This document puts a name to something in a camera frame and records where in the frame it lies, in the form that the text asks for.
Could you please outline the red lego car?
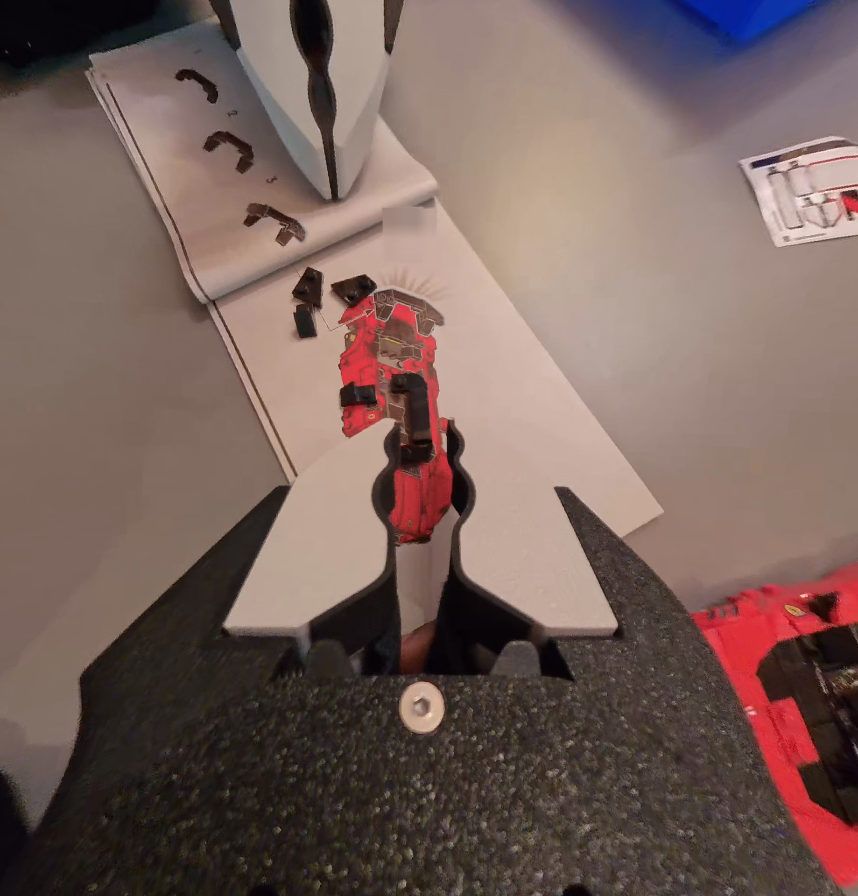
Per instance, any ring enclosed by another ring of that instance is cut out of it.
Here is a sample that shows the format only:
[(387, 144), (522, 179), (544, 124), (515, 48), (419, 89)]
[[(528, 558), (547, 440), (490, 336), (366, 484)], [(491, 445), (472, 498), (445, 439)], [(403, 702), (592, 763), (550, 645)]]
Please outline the red lego car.
[(858, 562), (692, 614), (771, 778), (838, 885), (858, 884)]

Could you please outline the blue plastic storage bin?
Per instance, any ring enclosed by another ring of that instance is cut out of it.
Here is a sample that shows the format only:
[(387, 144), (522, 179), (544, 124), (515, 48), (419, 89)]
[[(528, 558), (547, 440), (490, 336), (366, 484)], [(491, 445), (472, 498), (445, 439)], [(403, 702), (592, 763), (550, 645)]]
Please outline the blue plastic storage bin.
[(677, 1), (717, 33), (737, 42), (759, 39), (820, 1)]

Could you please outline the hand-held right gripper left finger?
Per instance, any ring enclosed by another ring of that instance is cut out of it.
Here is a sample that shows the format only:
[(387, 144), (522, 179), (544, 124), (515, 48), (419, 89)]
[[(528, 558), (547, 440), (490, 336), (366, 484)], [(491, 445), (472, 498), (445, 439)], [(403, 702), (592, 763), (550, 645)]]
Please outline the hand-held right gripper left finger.
[(237, 636), (321, 639), (314, 626), (394, 569), (400, 428), (343, 438), (288, 490), (225, 622)]

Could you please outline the lego sticker sheet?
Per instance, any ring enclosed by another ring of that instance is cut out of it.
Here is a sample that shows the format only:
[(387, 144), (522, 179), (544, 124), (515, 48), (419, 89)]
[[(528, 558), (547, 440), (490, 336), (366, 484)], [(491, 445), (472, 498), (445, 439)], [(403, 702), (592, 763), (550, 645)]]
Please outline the lego sticker sheet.
[(742, 159), (776, 247), (858, 236), (858, 142), (832, 135)]

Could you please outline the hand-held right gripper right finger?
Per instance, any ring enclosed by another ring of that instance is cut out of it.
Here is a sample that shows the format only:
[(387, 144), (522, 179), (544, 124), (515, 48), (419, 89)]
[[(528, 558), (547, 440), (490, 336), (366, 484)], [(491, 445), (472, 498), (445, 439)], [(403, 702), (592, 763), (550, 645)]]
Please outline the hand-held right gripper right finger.
[(611, 637), (618, 622), (554, 478), (487, 422), (447, 422), (457, 512), (450, 557), (476, 586), (542, 635)]

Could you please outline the black lego arch piece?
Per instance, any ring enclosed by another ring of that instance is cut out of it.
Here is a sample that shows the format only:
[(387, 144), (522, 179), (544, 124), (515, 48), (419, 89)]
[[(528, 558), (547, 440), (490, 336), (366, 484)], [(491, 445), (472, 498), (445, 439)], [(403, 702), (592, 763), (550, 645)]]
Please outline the black lego arch piece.
[(428, 385), (416, 372), (400, 372), (390, 380), (390, 394), (404, 399), (401, 465), (415, 467), (432, 460), (435, 454)]

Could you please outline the lego instruction booklet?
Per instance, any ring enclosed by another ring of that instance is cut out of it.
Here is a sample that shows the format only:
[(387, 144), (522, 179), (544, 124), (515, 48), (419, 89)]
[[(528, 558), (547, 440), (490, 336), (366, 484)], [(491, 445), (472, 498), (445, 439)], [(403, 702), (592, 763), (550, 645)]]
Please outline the lego instruction booklet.
[[(379, 119), (348, 198), (325, 203), (276, 134), (216, 19), (93, 54), (87, 78), (118, 132), (255, 408), (295, 478), (378, 420), (348, 382), (426, 381), (433, 414), (487, 422), (540, 458), (619, 535), (656, 499), (436, 199), (437, 182)], [(292, 290), (324, 275), (318, 336)], [(354, 308), (331, 285), (377, 284)]]

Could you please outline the person's left forearm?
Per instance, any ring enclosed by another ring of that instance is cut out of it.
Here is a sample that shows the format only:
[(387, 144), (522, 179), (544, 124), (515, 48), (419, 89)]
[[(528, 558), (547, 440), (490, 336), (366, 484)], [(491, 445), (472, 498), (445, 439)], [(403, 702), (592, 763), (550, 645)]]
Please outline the person's left forearm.
[(16, 66), (82, 49), (144, 22), (158, 1), (0, 1), (0, 62)]

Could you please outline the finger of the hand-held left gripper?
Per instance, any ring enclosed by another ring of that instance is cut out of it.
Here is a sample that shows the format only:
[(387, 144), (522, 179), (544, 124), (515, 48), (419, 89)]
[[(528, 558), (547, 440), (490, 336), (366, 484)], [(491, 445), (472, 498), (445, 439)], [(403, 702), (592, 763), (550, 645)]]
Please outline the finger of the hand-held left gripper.
[(231, 1), (237, 55), (290, 157), (333, 199), (333, 48), (327, 2)]
[(332, 47), (328, 74), (335, 97), (332, 129), (337, 193), (344, 199), (372, 147), (390, 65), (383, 1), (329, 1)]

